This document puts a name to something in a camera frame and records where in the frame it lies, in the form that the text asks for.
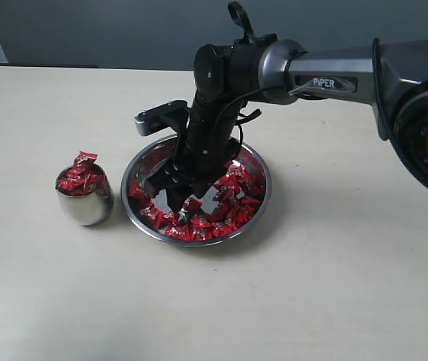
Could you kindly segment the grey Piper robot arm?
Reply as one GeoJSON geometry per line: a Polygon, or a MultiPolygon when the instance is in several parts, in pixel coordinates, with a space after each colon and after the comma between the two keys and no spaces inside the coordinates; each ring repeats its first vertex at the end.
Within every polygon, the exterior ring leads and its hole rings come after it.
{"type": "Polygon", "coordinates": [[[175,101],[140,113],[138,131],[176,132],[173,154],[144,183],[151,196],[167,192],[177,211],[202,197],[241,148],[236,126],[250,121],[248,102],[289,105],[335,99],[370,105],[378,134],[428,189],[428,40],[308,52],[274,35],[198,49],[191,103],[175,101]]]}

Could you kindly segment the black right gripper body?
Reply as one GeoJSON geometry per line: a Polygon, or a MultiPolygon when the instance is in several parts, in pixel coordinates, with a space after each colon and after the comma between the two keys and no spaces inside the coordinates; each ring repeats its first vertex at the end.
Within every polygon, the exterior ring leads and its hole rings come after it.
{"type": "Polygon", "coordinates": [[[169,188],[207,188],[226,170],[225,164],[240,150],[231,138],[244,101],[236,98],[207,101],[195,94],[193,103],[168,104],[168,118],[178,135],[168,161],[169,188]]]}

